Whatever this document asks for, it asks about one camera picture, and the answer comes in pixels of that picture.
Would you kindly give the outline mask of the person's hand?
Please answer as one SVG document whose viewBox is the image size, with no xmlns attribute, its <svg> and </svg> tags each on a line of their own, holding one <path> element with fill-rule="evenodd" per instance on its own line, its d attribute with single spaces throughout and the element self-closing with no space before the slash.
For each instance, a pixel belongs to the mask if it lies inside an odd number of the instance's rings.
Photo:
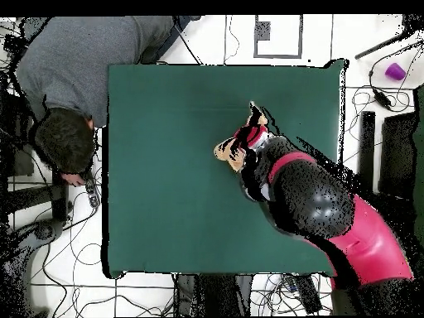
<svg viewBox="0 0 424 318">
<path fill-rule="evenodd" d="M 85 185 L 85 179 L 81 174 L 61 173 L 61 178 L 71 186 L 78 187 Z"/>
</svg>

